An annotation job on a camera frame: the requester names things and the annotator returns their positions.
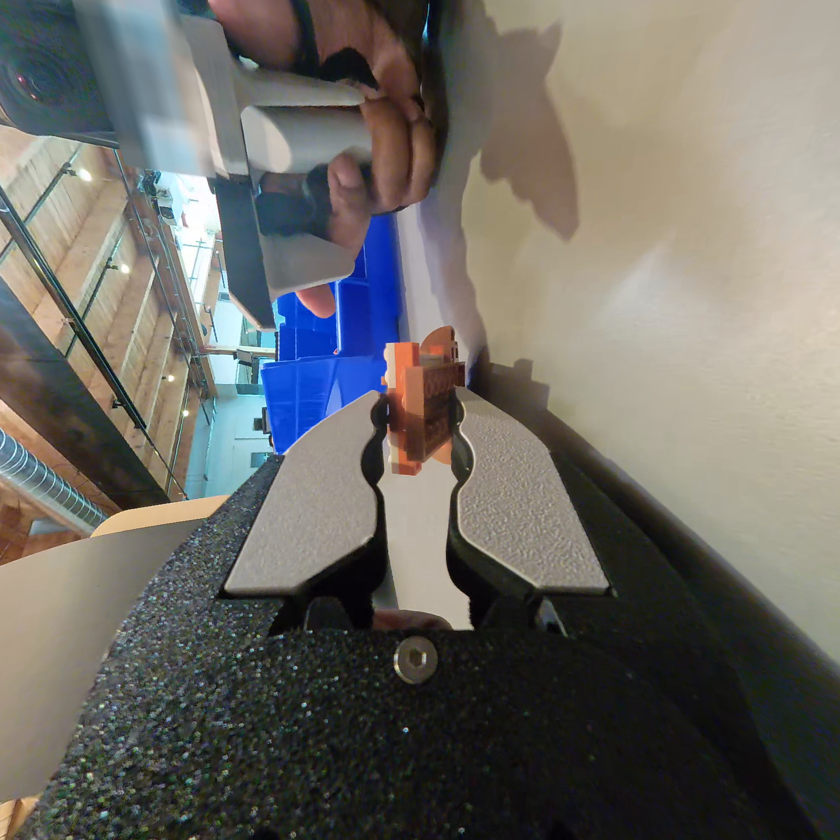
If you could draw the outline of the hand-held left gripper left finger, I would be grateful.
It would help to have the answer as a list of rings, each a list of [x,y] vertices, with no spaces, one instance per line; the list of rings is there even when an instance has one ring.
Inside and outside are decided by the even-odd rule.
[[[227,595],[305,595],[386,543],[384,394],[367,392],[283,456],[230,571]]]

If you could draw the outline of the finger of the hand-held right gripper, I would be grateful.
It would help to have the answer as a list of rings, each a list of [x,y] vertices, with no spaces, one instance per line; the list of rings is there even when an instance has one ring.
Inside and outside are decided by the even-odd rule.
[[[250,181],[213,179],[231,301],[257,330],[276,330]]]
[[[353,273],[357,248],[336,245],[313,234],[259,235],[265,278],[259,299],[266,305],[288,294],[304,307],[336,307],[333,284]]]

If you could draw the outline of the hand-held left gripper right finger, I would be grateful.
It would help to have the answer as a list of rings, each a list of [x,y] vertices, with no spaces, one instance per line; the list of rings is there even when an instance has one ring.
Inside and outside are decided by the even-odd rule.
[[[605,595],[610,582],[548,448],[517,419],[455,389],[450,536],[498,592]]]

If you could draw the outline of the orange lego model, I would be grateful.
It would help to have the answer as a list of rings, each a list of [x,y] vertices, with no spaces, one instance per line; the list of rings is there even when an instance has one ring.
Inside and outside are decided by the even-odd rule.
[[[392,473],[416,476],[429,459],[450,466],[451,403],[466,384],[454,328],[437,328],[420,343],[387,343],[384,360]]]

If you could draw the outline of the person's right hand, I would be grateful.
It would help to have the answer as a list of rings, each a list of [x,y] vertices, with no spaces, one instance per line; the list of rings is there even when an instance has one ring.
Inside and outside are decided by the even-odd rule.
[[[371,163],[341,153],[306,175],[265,173],[255,200],[262,235],[310,235],[355,259],[373,217],[426,197],[444,142],[422,94],[431,5],[206,2],[203,15],[222,26],[237,56],[264,69],[347,82],[363,95],[360,113],[371,135]]]

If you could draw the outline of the person's left hand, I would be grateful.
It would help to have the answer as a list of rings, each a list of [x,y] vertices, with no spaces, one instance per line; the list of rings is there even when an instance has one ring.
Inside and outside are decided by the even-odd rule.
[[[419,633],[451,631],[454,628],[445,618],[435,614],[381,608],[374,610],[371,629],[383,632],[412,631]]]

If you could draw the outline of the stacked blue plastic bins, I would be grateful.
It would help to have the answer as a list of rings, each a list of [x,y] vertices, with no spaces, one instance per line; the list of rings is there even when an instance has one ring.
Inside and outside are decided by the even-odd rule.
[[[400,339],[401,284],[394,216],[373,217],[352,273],[329,285],[332,316],[317,318],[293,292],[276,301],[276,359],[382,356]]]

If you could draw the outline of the silver spiral ventilation duct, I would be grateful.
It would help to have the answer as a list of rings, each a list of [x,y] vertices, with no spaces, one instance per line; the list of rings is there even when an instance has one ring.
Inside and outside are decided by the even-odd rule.
[[[108,518],[97,504],[3,429],[1,480],[28,504],[83,536],[91,536]]]

